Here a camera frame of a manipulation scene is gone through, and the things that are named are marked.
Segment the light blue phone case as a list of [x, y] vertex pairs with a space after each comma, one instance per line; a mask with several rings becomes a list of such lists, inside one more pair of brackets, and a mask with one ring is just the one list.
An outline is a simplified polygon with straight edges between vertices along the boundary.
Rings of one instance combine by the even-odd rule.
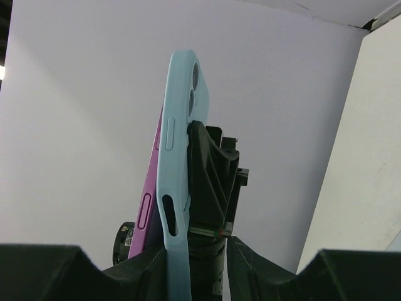
[[188, 184], [187, 128], [207, 122], [209, 91], [193, 50], [173, 52], [162, 112], [157, 164], [157, 204], [167, 252], [168, 300], [191, 300], [187, 233], [191, 197]]

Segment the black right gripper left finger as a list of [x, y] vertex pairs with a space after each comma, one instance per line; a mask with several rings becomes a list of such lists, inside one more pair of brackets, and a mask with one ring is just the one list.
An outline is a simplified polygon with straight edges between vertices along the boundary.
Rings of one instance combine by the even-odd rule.
[[1, 300], [166, 300], [166, 251], [106, 270], [73, 245], [1, 245]]

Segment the purple phone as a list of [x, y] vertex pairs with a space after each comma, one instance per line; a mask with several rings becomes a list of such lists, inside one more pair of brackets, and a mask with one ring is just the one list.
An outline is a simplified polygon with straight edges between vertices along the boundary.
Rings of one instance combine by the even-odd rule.
[[163, 239], [162, 223], [160, 220], [156, 193], [162, 113], [163, 110], [160, 112], [147, 175], [142, 189], [140, 206], [128, 254], [129, 258], [137, 256], [150, 246], [161, 243]]

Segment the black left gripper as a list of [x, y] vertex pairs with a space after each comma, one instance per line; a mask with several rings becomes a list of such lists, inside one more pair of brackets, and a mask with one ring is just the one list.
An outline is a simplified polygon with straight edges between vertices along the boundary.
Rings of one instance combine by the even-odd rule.
[[[237, 139], [225, 137], [222, 129], [193, 121], [187, 133], [192, 300], [222, 300], [226, 238], [232, 234], [239, 193], [247, 185], [249, 171], [239, 167]], [[113, 266], [129, 259], [135, 223], [125, 222], [118, 230]]]

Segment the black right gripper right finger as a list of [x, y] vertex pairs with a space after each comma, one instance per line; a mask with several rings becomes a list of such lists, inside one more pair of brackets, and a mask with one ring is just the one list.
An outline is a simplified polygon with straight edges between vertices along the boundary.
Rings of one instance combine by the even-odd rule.
[[232, 300], [400, 300], [400, 253], [320, 250], [294, 274], [227, 240]]

